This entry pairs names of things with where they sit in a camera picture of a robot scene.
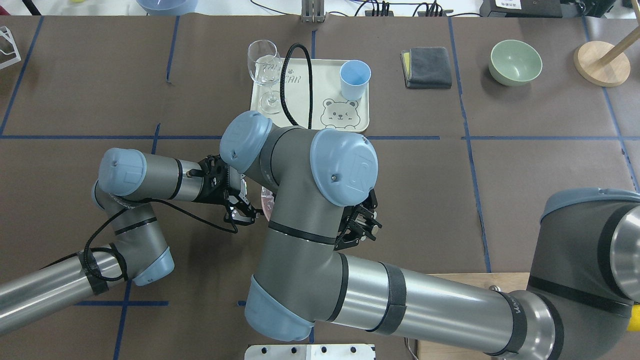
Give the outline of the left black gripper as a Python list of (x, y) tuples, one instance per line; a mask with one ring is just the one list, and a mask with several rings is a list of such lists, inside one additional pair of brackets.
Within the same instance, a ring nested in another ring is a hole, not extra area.
[(209, 155), (199, 163), (202, 187), (196, 203), (224, 205), (223, 221), (229, 224), (254, 224), (264, 212), (247, 198), (244, 175), (228, 165), (220, 155)]

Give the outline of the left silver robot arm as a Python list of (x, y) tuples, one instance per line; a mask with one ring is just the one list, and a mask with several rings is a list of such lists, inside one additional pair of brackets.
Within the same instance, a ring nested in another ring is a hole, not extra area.
[(178, 207), (172, 201), (218, 205), (228, 227), (205, 224), (231, 234), (263, 214), (247, 198), (242, 174), (219, 155), (193, 162), (110, 148), (91, 196), (108, 219), (82, 250), (1, 286), (2, 335), (100, 296), (114, 285), (131, 280), (142, 287), (169, 275), (175, 264), (153, 203), (174, 210)]

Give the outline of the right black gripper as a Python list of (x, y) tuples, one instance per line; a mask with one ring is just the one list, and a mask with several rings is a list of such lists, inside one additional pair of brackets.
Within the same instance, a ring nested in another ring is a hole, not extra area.
[(345, 207), (345, 246), (357, 246), (366, 239), (377, 240), (377, 233), (382, 228), (377, 221), (377, 207), (374, 189), (363, 202)]

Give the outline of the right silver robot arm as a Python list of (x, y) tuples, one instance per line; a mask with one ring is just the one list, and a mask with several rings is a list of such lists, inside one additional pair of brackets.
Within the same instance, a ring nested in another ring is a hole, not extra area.
[(279, 341), (307, 338), (317, 322), (479, 351), (508, 360), (596, 359), (627, 331), (639, 295), (624, 254), (639, 195), (598, 187), (562, 191), (547, 203), (526, 289), (504, 292), (426, 275), (435, 244), (417, 225), (391, 227), (400, 246), (379, 259), (336, 250), (347, 207), (378, 178), (373, 144), (359, 133), (279, 127), (240, 114), (220, 141), (222, 159), (275, 193), (245, 317)]

